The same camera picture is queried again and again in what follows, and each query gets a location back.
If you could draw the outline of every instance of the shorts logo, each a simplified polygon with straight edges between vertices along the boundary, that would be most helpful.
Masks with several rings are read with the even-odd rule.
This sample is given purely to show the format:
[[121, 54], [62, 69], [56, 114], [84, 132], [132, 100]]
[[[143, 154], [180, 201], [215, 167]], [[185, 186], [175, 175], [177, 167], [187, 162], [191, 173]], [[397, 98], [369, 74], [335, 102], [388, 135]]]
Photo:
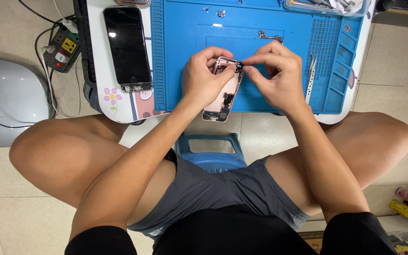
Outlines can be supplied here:
[[154, 231], [152, 231], [152, 232], [150, 232], [150, 233], [148, 233], [149, 235], [153, 235], [153, 236], [156, 236], [156, 235], [158, 235], [158, 234], [160, 234], [162, 231], [163, 228], [159, 228], [159, 229], [157, 229], [157, 230], [154, 230]]

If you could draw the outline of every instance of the blue silicone repair mat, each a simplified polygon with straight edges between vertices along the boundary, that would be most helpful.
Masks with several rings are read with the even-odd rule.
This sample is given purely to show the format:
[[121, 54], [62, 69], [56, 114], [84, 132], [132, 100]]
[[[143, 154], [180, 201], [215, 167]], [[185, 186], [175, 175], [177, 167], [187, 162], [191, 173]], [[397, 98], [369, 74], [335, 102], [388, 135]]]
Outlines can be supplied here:
[[[224, 11], [224, 17], [218, 16]], [[181, 98], [184, 64], [196, 52], [217, 46], [236, 60], [245, 59], [279, 35], [284, 45], [303, 59], [303, 91], [308, 81], [310, 52], [317, 56], [310, 96], [314, 113], [341, 113], [348, 86], [354, 83], [352, 64], [362, 18], [295, 12], [277, 0], [152, 0], [153, 80], [156, 110], [172, 111]], [[264, 66], [257, 66], [267, 76]], [[233, 112], [278, 112], [265, 102], [245, 75]]]

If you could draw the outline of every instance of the power strip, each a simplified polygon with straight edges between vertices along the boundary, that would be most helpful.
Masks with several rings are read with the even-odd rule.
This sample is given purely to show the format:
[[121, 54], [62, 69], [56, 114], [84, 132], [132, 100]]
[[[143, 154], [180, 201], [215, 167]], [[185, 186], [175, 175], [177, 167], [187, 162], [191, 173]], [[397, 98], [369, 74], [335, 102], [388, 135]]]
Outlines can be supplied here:
[[69, 72], [80, 54], [80, 38], [66, 26], [60, 24], [58, 32], [49, 43], [52, 50], [45, 51], [43, 57], [47, 66], [58, 72]]

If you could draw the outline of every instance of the hand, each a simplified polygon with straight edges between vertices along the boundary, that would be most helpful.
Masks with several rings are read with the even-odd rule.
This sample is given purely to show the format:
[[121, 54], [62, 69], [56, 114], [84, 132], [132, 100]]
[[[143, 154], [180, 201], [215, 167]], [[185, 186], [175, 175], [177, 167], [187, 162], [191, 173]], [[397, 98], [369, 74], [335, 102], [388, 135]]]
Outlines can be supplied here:
[[235, 65], [214, 75], [213, 66], [219, 56], [233, 58], [226, 49], [207, 47], [192, 55], [185, 64], [182, 76], [182, 100], [191, 102], [197, 110], [202, 110], [217, 99], [221, 89], [234, 77]]
[[[286, 114], [307, 107], [302, 88], [302, 59], [281, 43], [272, 41], [264, 45], [242, 63], [245, 73], [271, 106]], [[264, 64], [270, 79], [264, 78], [253, 64]]]

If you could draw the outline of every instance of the phone screen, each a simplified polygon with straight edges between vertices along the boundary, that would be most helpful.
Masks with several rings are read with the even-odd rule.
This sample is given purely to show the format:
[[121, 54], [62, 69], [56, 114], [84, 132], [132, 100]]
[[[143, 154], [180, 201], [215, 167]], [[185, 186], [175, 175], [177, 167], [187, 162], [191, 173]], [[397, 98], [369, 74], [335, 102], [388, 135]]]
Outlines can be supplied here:
[[144, 46], [141, 12], [138, 8], [107, 8], [103, 11], [119, 84], [150, 82]]

